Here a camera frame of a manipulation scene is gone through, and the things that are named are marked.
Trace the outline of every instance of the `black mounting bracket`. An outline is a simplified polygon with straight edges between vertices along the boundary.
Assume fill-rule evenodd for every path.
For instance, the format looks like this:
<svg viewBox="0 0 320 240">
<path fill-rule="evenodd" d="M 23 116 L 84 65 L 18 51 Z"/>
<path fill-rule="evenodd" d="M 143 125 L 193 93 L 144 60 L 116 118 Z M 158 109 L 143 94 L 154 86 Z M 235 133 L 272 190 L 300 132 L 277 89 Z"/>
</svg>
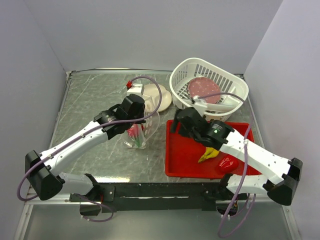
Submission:
<svg viewBox="0 0 320 240">
<path fill-rule="evenodd" d="M 114 211 L 138 210 L 178 210 L 201 209 L 216 211 L 216 201 L 231 200 L 233 193 L 218 182 L 188 183 L 98 183 L 103 195 L 103 203 Z M 239 200 L 247 199 L 240 194 Z M 83 202 L 76 195 L 70 195 L 70 202 Z M 94 199 L 100 202 L 100 196 Z M 90 216 L 100 208 L 94 205 L 84 206 L 81 214 Z"/>
</svg>

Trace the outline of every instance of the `white plastic basket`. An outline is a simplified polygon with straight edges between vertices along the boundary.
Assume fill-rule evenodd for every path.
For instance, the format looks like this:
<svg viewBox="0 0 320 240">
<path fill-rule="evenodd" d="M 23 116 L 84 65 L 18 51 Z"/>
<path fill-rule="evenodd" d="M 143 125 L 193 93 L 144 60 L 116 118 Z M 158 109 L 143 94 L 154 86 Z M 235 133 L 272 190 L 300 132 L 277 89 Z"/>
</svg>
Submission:
<svg viewBox="0 0 320 240">
<path fill-rule="evenodd" d="M 244 100 L 248 97 L 248 85 L 241 78 L 200 58 L 188 58 L 180 63 L 170 76 L 172 101 L 179 109 L 192 106 L 191 98 L 188 95 L 188 83 L 197 77 L 213 80 L 221 92 L 233 93 Z M 242 101 L 233 96 L 221 95 L 219 102 L 208 104 L 204 114 L 208 121 L 226 121 L 242 104 Z"/>
</svg>

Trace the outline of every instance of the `white wall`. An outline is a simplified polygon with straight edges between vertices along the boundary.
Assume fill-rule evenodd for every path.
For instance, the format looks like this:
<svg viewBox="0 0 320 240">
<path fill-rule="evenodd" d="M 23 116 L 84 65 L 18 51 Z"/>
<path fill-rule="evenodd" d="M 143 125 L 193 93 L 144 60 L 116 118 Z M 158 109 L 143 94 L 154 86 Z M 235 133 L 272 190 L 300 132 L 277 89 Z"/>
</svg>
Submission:
<svg viewBox="0 0 320 240">
<path fill-rule="evenodd" d="M 244 73 L 282 0 L 25 0 L 66 71 L 173 70 L 203 58 Z"/>
<path fill-rule="evenodd" d="M 0 235 L 13 238 L 30 150 L 49 145 L 66 74 L 22 0 L 0 1 Z"/>
<path fill-rule="evenodd" d="M 320 238 L 319 9 L 284 0 L 244 75 L 266 148 L 304 163 L 292 204 L 304 240 Z"/>
</svg>

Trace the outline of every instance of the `cable clip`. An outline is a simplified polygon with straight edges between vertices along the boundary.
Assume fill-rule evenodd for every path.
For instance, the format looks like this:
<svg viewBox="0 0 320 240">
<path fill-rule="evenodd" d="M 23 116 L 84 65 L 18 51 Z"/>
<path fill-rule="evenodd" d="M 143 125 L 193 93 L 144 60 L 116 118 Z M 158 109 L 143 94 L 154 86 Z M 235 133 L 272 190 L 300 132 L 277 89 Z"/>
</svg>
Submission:
<svg viewBox="0 0 320 240">
<path fill-rule="evenodd" d="M 132 87 L 132 81 L 128 81 L 127 83 L 126 83 L 126 89 L 128 90 L 128 89 L 130 89 Z"/>
<path fill-rule="evenodd" d="M 202 117 L 205 114 L 208 106 L 204 99 L 201 99 L 198 95 L 192 99 L 194 109 L 200 114 Z"/>
</svg>

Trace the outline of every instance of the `red tray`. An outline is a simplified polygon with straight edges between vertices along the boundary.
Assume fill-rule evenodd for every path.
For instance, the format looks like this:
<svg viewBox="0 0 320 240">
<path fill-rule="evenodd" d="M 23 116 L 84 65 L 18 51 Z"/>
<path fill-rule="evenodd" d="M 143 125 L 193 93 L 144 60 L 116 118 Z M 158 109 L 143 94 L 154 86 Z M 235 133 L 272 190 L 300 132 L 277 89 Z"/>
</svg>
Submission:
<svg viewBox="0 0 320 240">
<path fill-rule="evenodd" d="M 195 142 L 192 138 L 183 137 L 178 134 L 180 124 L 176 133 L 170 133 L 173 120 L 166 122 L 166 146 L 165 146 L 165 174 L 169 177 L 222 179 L 225 175 L 218 168 L 219 162 L 228 154 L 220 152 L 215 158 L 198 163 L 199 158 L 205 153 L 206 147 Z M 227 122 L 242 135 L 245 134 L 248 123 Z M 248 139 L 254 142 L 254 136 L 250 130 Z M 244 162 L 238 160 L 239 166 L 231 173 L 242 175 Z M 247 175 L 260 175 L 261 173 L 248 166 Z"/>
</svg>

